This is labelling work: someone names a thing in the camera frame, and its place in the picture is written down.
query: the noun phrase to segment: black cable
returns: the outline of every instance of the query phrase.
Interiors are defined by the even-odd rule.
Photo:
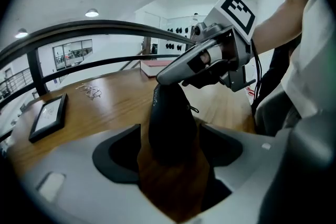
[[[261,74],[263,72],[262,68],[261,68],[261,62],[257,53],[257,49],[256,46],[253,42],[253,40],[251,39],[251,46],[252,46],[252,51],[255,57],[255,61],[256,61],[256,68],[257,68],[257,85],[255,87],[254,90],[254,100],[256,100],[256,98],[259,95],[259,90],[260,90],[260,86],[261,86]]]

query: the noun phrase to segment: glasses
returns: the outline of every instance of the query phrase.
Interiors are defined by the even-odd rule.
[[[87,97],[89,97],[91,100],[101,96],[101,91],[98,86],[91,86],[87,85],[86,83],[82,83],[82,85],[77,87],[76,90],[79,90],[80,92],[86,92]]]

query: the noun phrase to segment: ceiling light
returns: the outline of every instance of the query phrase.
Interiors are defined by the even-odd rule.
[[[99,13],[95,8],[91,8],[85,13],[86,17],[96,17],[98,15],[99,15]]]
[[[17,34],[15,35],[16,38],[23,38],[28,35],[28,32],[25,28],[21,28]]]

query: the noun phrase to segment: photo frame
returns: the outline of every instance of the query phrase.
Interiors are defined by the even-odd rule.
[[[30,142],[35,143],[64,127],[67,100],[68,96],[64,93],[43,104],[31,127]]]

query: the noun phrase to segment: black railing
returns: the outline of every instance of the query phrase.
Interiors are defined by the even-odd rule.
[[[140,50],[136,55],[140,55],[140,54],[142,54],[144,51],[145,51],[145,49],[142,49],[142,50]],[[132,61],[128,61],[127,63],[125,63],[125,64],[119,69],[119,71],[124,70],[124,69],[125,69],[131,62],[132,62]]]
[[[0,102],[33,82],[29,68],[12,75],[0,83]]]
[[[45,85],[46,82],[83,69],[107,65],[116,62],[149,60],[156,58],[179,56],[179,55],[136,55],[128,57],[111,58],[90,63],[84,63],[81,65],[57,71],[45,77],[43,76],[39,61],[39,55],[37,51],[39,47],[68,38],[87,36],[87,35],[99,35],[99,34],[153,37],[153,38],[177,41],[187,45],[194,45],[194,42],[191,41],[190,39],[172,33],[170,31],[161,30],[147,25],[141,25],[123,21],[84,20],[51,26],[36,31],[34,33],[31,33],[27,37],[17,40],[16,42],[12,43],[11,45],[7,46],[5,49],[0,51],[0,69],[2,69],[5,65],[12,62],[16,58],[24,54],[27,54],[29,70],[32,78],[31,83],[26,83],[22,88],[12,92],[2,102],[0,102],[0,109],[3,108],[9,102],[11,102],[13,99],[17,98],[21,94],[33,88],[36,88],[37,93],[40,96],[46,94],[48,92],[48,89]]]

